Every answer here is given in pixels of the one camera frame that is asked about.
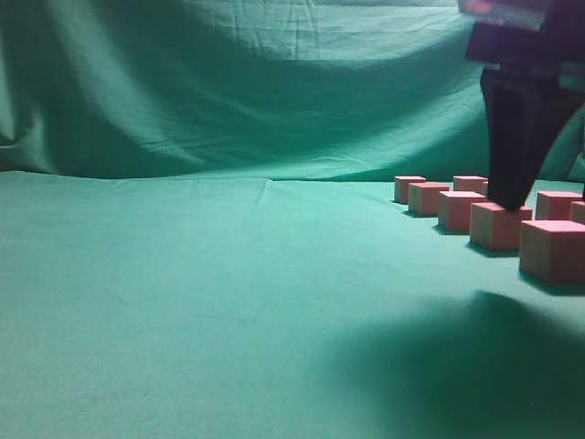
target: green tablecloth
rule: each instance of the green tablecloth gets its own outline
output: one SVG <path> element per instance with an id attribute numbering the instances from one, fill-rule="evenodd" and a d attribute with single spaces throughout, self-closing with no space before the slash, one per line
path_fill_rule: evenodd
<path id="1" fill-rule="evenodd" d="M 584 288 L 391 193 L 0 174 L 0 437 L 582 437 Z"/>

